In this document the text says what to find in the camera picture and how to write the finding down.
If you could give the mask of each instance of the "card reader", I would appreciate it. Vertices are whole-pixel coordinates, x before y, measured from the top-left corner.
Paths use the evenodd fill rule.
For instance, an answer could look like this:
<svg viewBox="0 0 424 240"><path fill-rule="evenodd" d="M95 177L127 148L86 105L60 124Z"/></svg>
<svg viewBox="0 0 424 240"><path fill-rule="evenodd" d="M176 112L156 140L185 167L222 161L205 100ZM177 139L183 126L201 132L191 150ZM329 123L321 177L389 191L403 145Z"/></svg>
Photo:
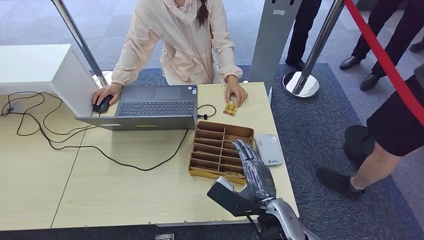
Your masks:
<svg viewBox="0 0 424 240"><path fill-rule="evenodd" d="M265 165L275 166L284 163L280 142L275 134L258 134L254 142L257 153Z"/></svg>

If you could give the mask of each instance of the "black shoe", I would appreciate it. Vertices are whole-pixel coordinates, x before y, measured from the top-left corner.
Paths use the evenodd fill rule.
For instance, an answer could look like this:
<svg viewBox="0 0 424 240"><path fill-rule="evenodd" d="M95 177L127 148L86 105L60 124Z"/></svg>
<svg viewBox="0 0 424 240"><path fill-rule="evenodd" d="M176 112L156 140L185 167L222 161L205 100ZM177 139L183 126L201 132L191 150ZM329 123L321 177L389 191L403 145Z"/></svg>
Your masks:
<svg viewBox="0 0 424 240"><path fill-rule="evenodd" d="M295 68L298 72L302 72L304 67L305 67L305 63L304 61L302 61L302 59L297 60L297 61L292 61L290 59L286 59L285 63L289 66L292 66L293 68Z"/></svg>
<svg viewBox="0 0 424 240"><path fill-rule="evenodd" d="M351 125L344 132L346 143L344 154L359 169L365 159L371 155L375 147L375 139L370 129L362 125Z"/></svg>
<svg viewBox="0 0 424 240"><path fill-rule="evenodd" d="M357 58L356 56L351 56L351 57L349 57L348 59L344 60L344 61L340 64L339 68L340 68L341 70L348 70L348 69L350 69L351 67L353 67L353 66L355 66L355 65L360 64L360 63L361 63L361 61L362 61L362 60L360 60L360 59L359 59L359 58Z"/></svg>
<svg viewBox="0 0 424 240"><path fill-rule="evenodd" d="M351 151L347 142L345 142L343 145L343 152L344 155L346 155L346 157L355 165L356 169L359 169L367 158L367 156L362 152Z"/></svg>
<svg viewBox="0 0 424 240"><path fill-rule="evenodd" d="M379 82L380 77L370 74L365 80L360 84L359 88L363 91L369 91L373 89L376 84Z"/></svg>
<svg viewBox="0 0 424 240"><path fill-rule="evenodd" d="M424 41L420 41L418 43L411 45L409 47L409 50L413 53L418 53L418 52L424 50Z"/></svg>
<svg viewBox="0 0 424 240"><path fill-rule="evenodd" d="M357 200L365 193L365 190L351 190L349 183L351 178L349 176L338 174L324 167L320 167L316 170L316 177L324 186L349 199Z"/></svg>

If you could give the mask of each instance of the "woman's left hand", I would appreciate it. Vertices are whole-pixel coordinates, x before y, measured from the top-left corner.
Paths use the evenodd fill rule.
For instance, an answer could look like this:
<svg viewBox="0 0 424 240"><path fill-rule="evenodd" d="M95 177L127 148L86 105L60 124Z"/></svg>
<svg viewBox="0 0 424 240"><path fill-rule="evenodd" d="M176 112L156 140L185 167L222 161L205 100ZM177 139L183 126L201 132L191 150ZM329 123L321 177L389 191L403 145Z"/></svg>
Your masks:
<svg viewBox="0 0 424 240"><path fill-rule="evenodd" d="M248 93L240 86L239 79L234 75L227 77L228 85L225 89L225 101L228 102L231 99L231 94L237 96L237 105L240 107L248 98Z"/></svg>

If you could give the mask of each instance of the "sleeve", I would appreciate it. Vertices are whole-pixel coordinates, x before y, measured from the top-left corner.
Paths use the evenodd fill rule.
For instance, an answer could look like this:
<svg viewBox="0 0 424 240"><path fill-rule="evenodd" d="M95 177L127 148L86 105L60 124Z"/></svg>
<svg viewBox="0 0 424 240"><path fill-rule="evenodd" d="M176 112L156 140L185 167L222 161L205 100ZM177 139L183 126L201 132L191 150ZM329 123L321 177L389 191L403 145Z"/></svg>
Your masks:
<svg viewBox="0 0 424 240"><path fill-rule="evenodd" d="M125 44L112 73L112 83L126 86L134 82L156 48L159 37L141 21L142 14L145 14L143 1L139 1L125 38Z"/></svg>
<svg viewBox="0 0 424 240"><path fill-rule="evenodd" d="M219 74L222 79L229 75L238 78L243 76L241 68L236 66L234 60L234 42L227 28L227 14L222 0L213 0L210 9L210 27L212 33L212 47L216 53Z"/></svg>

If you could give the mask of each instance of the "white device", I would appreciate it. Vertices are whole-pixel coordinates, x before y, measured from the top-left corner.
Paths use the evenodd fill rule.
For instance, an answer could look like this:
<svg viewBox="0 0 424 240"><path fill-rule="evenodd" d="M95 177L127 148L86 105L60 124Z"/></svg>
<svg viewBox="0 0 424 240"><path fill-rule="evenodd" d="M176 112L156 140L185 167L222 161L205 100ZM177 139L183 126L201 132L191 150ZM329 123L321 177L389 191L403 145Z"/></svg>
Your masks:
<svg viewBox="0 0 424 240"><path fill-rule="evenodd" d="M71 44L0 46L0 95L54 93L77 117L92 115L99 89Z"/></svg>
<svg viewBox="0 0 424 240"><path fill-rule="evenodd" d="M285 162L279 138L275 134L258 134L254 138L254 143L265 165L276 166Z"/></svg>

